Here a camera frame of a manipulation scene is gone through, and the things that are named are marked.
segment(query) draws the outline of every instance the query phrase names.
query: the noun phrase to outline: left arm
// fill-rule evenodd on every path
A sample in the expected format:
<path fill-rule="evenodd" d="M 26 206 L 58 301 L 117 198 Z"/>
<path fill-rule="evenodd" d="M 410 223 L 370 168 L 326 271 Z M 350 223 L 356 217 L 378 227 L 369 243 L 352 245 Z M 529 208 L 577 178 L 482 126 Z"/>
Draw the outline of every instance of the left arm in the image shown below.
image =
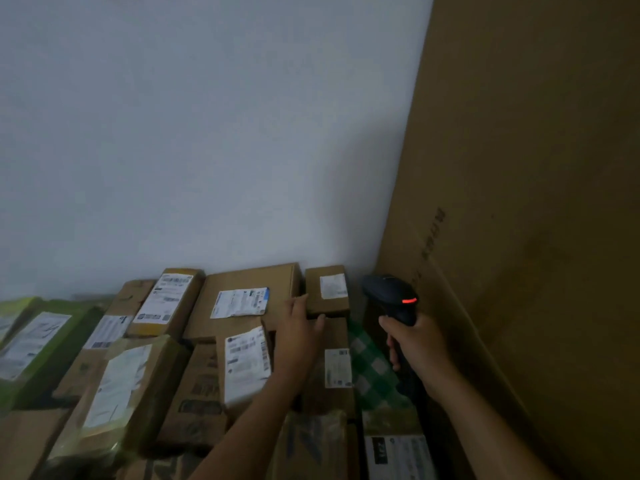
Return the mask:
<path fill-rule="evenodd" d="M 307 321 L 307 295 L 287 302 L 271 377 L 189 480 L 264 478 L 284 418 L 316 360 L 323 327 L 324 317 L 315 326 Z"/>

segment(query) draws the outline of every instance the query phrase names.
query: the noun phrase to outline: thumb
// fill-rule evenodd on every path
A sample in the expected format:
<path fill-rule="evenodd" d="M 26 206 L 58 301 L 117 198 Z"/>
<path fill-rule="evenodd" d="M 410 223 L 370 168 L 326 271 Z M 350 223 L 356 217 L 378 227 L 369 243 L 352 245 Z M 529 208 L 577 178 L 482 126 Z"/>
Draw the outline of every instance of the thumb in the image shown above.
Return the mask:
<path fill-rule="evenodd" d="M 322 335 L 322 332 L 324 330 L 324 319 L 325 318 L 326 318 L 326 316 L 324 314 L 322 314 L 316 320 L 316 323 L 314 325 L 314 331 L 318 335 Z"/>
<path fill-rule="evenodd" d="M 409 333 L 409 327 L 404 323 L 398 322 L 395 318 L 388 317 L 386 315 L 378 318 L 378 323 L 384 331 L 391 335 L 398 342 L 404 341 L 404 338 Z"/>

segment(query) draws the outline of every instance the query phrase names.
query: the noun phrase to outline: forearm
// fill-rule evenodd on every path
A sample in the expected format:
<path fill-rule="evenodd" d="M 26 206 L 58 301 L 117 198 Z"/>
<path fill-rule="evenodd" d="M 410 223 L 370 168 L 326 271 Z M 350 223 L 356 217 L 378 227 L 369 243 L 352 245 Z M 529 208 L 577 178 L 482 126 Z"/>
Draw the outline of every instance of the forearm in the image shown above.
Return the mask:
<path fill-rule="evenodd" d="M 200 463 L 190 480 L 264 478 L 296 393 L 290 379 L 274 372 L 251 406 Z"/>
<path fill-rule="evenodd" d="M 448 380 L 437 400 L 447 412 L 478 480 L 555 478 L 462 376 Z"/>

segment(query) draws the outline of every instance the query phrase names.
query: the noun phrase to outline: green checkered cloth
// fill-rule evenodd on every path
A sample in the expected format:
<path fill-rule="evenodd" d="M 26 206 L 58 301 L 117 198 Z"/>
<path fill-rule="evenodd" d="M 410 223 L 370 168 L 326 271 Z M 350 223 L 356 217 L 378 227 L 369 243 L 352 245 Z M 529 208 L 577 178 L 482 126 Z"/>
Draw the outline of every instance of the green checkered cloth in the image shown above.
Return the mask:
<path fill-rule="evenodd" d="M 348 320 L 347 327 L 353 385 L 360 409 L 412 407 L 411 401 L 396 391 L 396 374 L 369 334 L 353 320 Z"/>

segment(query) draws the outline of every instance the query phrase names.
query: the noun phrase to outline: white label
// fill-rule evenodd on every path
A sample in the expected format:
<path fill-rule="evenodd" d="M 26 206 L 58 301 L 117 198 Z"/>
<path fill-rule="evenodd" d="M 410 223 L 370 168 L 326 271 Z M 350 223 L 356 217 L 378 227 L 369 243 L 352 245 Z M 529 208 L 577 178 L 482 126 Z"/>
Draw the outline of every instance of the white label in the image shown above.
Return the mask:
<path fill-rule="evenodd" d="M 43 312 L 27 323 L 0 353 L 0 379 L 15 380 L 69 318 L 71 315 Z"/>
<path fill-rule="evenodd" d="M 151 345 L 125 350 L 112 358 L 104 370 L 100 386 L 84 420 L 84 429 L 95 428 L 124 417 L 131 393 L 139 387 Z"/>
<path fill-rule="evenodd" d="M 320 295 L 322 299 L 347 298 L 347 281 L 344 274 L 320 276 Z"/>
<path fill-rule="evenodd" d="M 268 288 L 220 291 L 211 318 L 264 315 L 268 300 Z"/>
<path fill-rule="evenodd" d="M 121 339 L 133 316 L 105 315 L 95 328 L 84 349 L 108 349 L 117 339 Z"/>
<path fill-rule="evenodd" d="M 351 355 L 349 349 L 324 351 L 324 387 L 327 389 L 352 387 Z"/>
<path fill-rule="evenodd" d="M 263 327 L 225 342 L 225 404 L 242 402 L 262 389 L 271 375 Z"/>
<path fill-rule="evenodd" d="M 370 480 L 436 480 L 423 435 L 365 436 Z"/>
<path fill-rule="evenodd" d="M 3 315 L 0 317 L 0 342 L 4 340 L 11 327 L 20 316 L 20 313 L 13 315 Z"/>
<path fill-rule="evenodd" d="M 169 323 L 192 279 L 191 274 L 166 273 L 160 276 L 133 322 Z"/>

